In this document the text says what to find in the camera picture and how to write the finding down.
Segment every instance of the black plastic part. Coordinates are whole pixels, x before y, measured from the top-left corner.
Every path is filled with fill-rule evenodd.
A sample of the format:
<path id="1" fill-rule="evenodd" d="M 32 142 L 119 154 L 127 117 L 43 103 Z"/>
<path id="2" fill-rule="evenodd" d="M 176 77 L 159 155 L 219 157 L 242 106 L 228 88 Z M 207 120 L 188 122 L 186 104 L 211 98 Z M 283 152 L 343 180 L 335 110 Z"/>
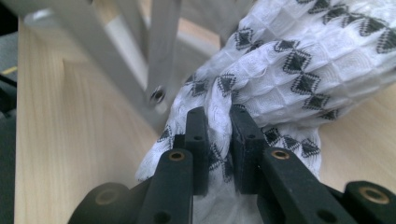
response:
<path id="1" fill-rule="evenodd" d="M 194 195 L 206 195 L 209 180 L 209 141 L 207 120 L 203 107 L 197 107 L 187 114 L 185 148 L 194 157 Z"/>
<path id="2" fill-rule="evenodd" d="M 101 185 L 87 194 L 84 200 L 78 205 L 68 223 L 130 223 L 130 196 L 130 191 L 122 184 L 106 183 Z"/>
<path id="3" fill-rule="evenodd" d="M 267 148 L 261 168 L 282 207 L 285 223 L 357 223 L 294 153 Z"/>
<path id="4" fill-rule="evenodd" d="M 12 87 L 18 88 L 18 83 L 16 81 L 6 77 L 3 74 L 0 74 L 0 81 L 7 83 L 8 85 L 10 85 Z"/>
<path id="5" fill-rule="evenodd" d="M 192 155 L 174 148 L 161 155 L 138 224 L 192 223 Z"/>
<path id="6" fill-rule="evenodd" d="M 186 148 L 184 144 L 184 134 L 175 134 L 173 148 Z"/>
<path id="7" fill-rule="evenodd" d="M 14 109 L 16 105 L 16 100 L 13 100 L 3 89 L 0 88 L 0 112 L 7 113 Z"/>
<path id="8" fill-rule="evenodd" d="M 265 224 L 285 223 L 285 214 L 280 207 L 268 181 L 261 175 L 260 190 L 257 195 L 257 208 Z"/>
<path id="9" fill-rule="evenodd" d="M 17 119 L 0 119 L 0 223 L 14 223 Z"/>
<path id="10" fill-rule="evenodd" d="M 396 196 L 367 181 L 350 182 L 343 197 L 346 210 L 359 223 L 396 223 Z"/>
<path id="11" fill-rule="evenodd" d="M 327 186 L 327 185 L 323 185 L 326 189 L 327 189 L 327 191 L 329 191 L 330 192 L 330 194 L 334 197 L 334 199 L 335 200 L 337 200 L 337 202 L 339 202 L 341 205 L 343 205 L 342 204 L 342 199 L 343 199 L 343 193 L 341 193 L 340 191 L 338 191 L 338 190 L 336 190 L 336 189 L 334 189 L 334 188 L 332 188 L 332 187 L 329 187 L 329 186 Z"/>
<path id="12" fill-rule="evenodd" d="M 18 18 L 0 3 L 0 35 L 8 35 L 18 31 Z"/>
<path id="13" fill-rule="evenodd" d="M 235 188 L 242 194 L 257 194 L 259 190 L 259 159 L 265 147 L 264 137 L 249 113 L 232 106 L 233 138 L 230 150 L 233 157 Z"/>
<path id="14" fill-rule="evenodd" d="M 152 177 L 138 184 L 134 188 L 130 189 L 131 205 L 130 205 L 129 213 L 131 217 L 128 223 L 135 224 L 137 219 L 139 218 L 140 210 L 143 202 L 145 201 L 146 194 L 149 190 L 151 179 Z"/>

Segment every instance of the wooden board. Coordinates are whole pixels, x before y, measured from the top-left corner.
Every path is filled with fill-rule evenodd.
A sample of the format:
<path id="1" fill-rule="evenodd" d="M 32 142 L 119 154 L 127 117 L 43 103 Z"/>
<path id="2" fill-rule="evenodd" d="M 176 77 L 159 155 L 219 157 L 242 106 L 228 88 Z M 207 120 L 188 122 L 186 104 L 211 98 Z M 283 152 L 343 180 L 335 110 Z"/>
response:
<path id="1" fill-rule="evenodd" d="M 66 223 L 97 185 L 134 186 L 157 138 L 100 74 L 64 62 L 23 25 L 17 117 L 15 223 Z"/>
<path id="2" fill-rule="evenodd" d="M 156 134 L 87 64 L 64 62 L 23 25 L 19 35 L 15 223 L 66 223 L 107 181 L 128 187 Z M 396 191 L 396 86 L 321 128 L 321 180 L 366 179 Z"/>

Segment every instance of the gray metal bar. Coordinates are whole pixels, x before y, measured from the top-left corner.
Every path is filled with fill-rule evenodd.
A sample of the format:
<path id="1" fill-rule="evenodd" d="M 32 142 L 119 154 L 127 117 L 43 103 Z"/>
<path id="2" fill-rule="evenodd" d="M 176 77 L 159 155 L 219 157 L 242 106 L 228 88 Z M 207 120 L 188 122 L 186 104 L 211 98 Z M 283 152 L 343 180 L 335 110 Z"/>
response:
<path id="1" fill-rule="evenodd" d="M 147 99 L 153 100 L 154 105 L 159 102 L 157 99 L 166 94 L 166 86 L 173 75 L 180 6 L 181 0 L 154 0 L 152 3 L 146 95 Z"/>
<path id="2" fill-rule="evenodd" d="M 200 9 L 207 21 L 215 26 L 220 42 L 226 43 L 238 27 L 242 15 L 230 0 L 191 0 Z"/>
<path id="3" fill-rule="evenodd" d="M 80 0 L 37 1 L 52 8 L 59 21 L 97 66 L 107 74 L 134 109 L 154 130 L 160 132 L 166 122 L 166 116 L 148 108 L 143 90 L 96 18 L 94 11 Z"/>
<path id="4" fill-rule="evenodd" d="M 149 31 L 146 27 L 143 16 L 140 12 L 139 5 L 136 0 L 116 0 L 122 17 L 126 21 L 129 30 L 134 35 L 134 40 L 140 47 L 143 55 L 148 57 L 148 38 Z"/>
<path id="5" fill-rule="evenodd" d="M 208 22 L 208 19 L 203 16 L 200 8 L 194 5 L 193 0 L 184 0 L 180 13 L 182 18 L 187 19 L 196 25 L 204 27 L 215 34 L 217 33 L 215 24 Z"/>
<path id="6" fill-rule="evenodd" d="M 253 0 L 236 0 L 235 6 L 242 17 L 245 17 L 253 6 Z"/>
<path id="7" fill-rule="evenodd" d="M 29 13 L 45 8 L 43 4 L 37 1 L 1 0 L 1 2 L 22 18 Z"/>

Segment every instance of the quilted fabric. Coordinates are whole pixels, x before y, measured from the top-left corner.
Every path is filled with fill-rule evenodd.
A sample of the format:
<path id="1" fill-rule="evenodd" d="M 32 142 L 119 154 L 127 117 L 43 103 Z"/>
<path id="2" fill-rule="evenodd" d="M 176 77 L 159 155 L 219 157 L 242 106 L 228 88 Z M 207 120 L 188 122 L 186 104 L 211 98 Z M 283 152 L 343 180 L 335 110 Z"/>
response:
<path id="1" fill-rule="evenodd" d="M 243 106 L 270 146 L 284 147 L 318 176 L 318 126 L 396 80 L 396 3 L 259 0 L 226 46 L 181 88 L 165 131 L 136 178 L 154 174 L 187 112 L 204 106 L 209 193 L 194 198 L 194 223 L 262 223 L 254 196 L 233 186 L 231 105 Z"/>

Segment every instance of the wooden surface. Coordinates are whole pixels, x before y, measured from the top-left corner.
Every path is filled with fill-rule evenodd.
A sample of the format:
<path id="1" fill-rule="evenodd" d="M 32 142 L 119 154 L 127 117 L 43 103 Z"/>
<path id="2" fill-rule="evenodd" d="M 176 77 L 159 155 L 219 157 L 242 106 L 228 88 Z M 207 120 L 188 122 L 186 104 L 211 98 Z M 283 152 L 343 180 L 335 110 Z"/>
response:
<path id="1" fill-rule="evenodd" d="M 134 186 L 157 136 L 99 73 L 19 41 L 15 223 L 66 223 L 95 186 Z"/>
<path id="2" fill-rule="evenodd" d="M 156 134 L 87 64 L 68 63 L 23 25 L 19 34 L 15 223 L 66 223 L 107 181 L 133 186 Z M 396 191 L 393 86 L 321 128 L 321 180 L 366 179 Z"/>

